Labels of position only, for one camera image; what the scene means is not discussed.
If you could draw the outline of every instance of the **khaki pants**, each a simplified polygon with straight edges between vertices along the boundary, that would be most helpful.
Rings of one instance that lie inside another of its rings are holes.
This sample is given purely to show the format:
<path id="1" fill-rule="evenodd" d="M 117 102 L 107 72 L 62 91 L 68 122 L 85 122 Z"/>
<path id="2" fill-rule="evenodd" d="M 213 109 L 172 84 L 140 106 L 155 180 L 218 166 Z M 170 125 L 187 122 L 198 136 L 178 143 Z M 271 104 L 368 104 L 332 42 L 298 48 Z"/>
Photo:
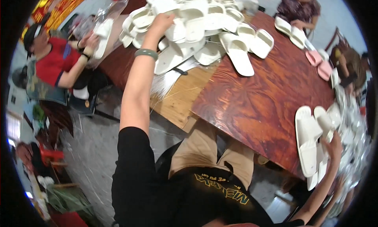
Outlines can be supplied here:
<path id="1" fill-rule="evenodd" d="M 224 162 L 227 161 L 234 168 L 234 175 L 240 179 L 246 190 L 252 181 L 253 156 L 252 149 L 232 139 L 224 154 L 217 162 L 216 128 L 205 121 L 198 120 L 181 143 L 172 157 L 169 178 L 186 167 L 215 167 L 230 171 Z"/>

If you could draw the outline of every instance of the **red shirt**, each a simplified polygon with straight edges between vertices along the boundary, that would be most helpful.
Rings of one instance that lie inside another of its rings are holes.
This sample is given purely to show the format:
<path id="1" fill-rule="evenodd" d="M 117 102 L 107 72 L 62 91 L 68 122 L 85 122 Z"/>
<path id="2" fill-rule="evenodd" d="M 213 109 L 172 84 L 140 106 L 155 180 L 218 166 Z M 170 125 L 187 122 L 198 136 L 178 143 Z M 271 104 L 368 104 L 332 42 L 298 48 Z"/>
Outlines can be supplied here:
<path id="1" fill-rule="evenodd" d="M 63 72 L 69 72 L 81 54 L 64 39 L 51 37 L 49 43 L 52 45 L 50 53 L 37 61 L 35 67 L 42 81 L 57 87 Z"/>

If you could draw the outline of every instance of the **wooden table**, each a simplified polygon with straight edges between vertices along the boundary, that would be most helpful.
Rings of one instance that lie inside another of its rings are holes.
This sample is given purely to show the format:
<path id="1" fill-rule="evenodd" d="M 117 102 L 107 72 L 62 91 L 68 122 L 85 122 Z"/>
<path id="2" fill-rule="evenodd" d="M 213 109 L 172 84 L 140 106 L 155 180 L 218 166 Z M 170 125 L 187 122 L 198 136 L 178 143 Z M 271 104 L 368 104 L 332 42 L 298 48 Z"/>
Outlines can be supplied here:
<path id="1" fill-rule="evenodd" d="M 257 153 L 304 179 L 296 145 L 295 112 L 328 108 L 334 92 L 305 57 L 258 12 L 252 24 L 268 31 L 274 47 L 266 59 L 248 54 L 255 75 L 236 73 L 226 55 L 192 106 L 192 112 Z"/>
<path id="2" fill-rule="evenodd" d="M 129 14 L 145 5 L 145 0 L 129 0 L 122 14 Z M 136 50 L 133 45 L 127 48 L 120 46 L 99 65 L 100 69 L 107 74 L 115 86 L 122 90 L 126 86 Z M 191 113 L 192 103 L 214 73 L 215 68 L 211 67 L 206 70 L 191 69 L 188 71 L 187 76 L 181 76 L 177 80 L 171 91 L 161 102 L 158 102 L 156 97 L 151 97 L 150 108 L 153 108 L 158 114 L 188 133 L 196 122 L 196 117 L 192 117 Z"/>

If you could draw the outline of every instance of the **bracelet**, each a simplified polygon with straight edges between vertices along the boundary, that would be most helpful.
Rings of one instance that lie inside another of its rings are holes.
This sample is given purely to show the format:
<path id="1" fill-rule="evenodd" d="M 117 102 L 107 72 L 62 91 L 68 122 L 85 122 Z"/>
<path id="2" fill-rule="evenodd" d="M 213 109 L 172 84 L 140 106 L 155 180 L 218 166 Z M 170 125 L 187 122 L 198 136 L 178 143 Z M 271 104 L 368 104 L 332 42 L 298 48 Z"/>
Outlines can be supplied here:
<path id="1" fill-rule="evenodd" d="M 79 42 L 80 42 L 80 41 L 78 41 L 78 44 L 77 44 L 77 45 L 78 45 L 78 51 L 82 53 L 82 52 L 84 51 L 84 48 L 80 48 L 80 47 L 79 47 Z"/>
<path id="2" fill-rule="evenodd" d="M 83 55 L 83 56 L 85 56 L 86 58 L 87 58 L 87 60 L 89 61 L 90 59 L 91 59 L 91 57 L 90 56 L 88 56 L 87 54 L 85 54 L 85 53 L 82 53 L 81 55 Z"/>
<path id="3" fill-rule="evenodd" d="M 147 48 L 142 48 L 142 49 L 139 49 L 135 52 L 135 57 L 139 56 L 139 55 L 148 55 L 150 57 L 152 57 L 155 61 L 158 60 L 158 57 L 159 55 L 151 50 L 151 49 L 147 49 Z"/>

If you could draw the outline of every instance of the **red wooden table surface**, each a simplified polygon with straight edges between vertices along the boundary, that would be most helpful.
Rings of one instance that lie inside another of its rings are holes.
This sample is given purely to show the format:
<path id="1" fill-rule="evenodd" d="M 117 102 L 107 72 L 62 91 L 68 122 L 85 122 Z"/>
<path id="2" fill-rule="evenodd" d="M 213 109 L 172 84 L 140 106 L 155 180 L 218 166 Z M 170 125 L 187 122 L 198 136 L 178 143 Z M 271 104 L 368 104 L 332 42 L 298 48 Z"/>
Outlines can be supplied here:
<path id="1" fill-rule="evenodd" d="M 268 31 L 274 47 L 266 59 L 249 53 L 255 75 L 236 73 L 224 56 L 192 112 L 241 141 L 257 153 L 304 179 L 297 152 L 295 112 L 303 105 L 328 108 L 334 92 L 289 38 L 274 27 L 274 19 L 258 12 L 251 22 Z"/>

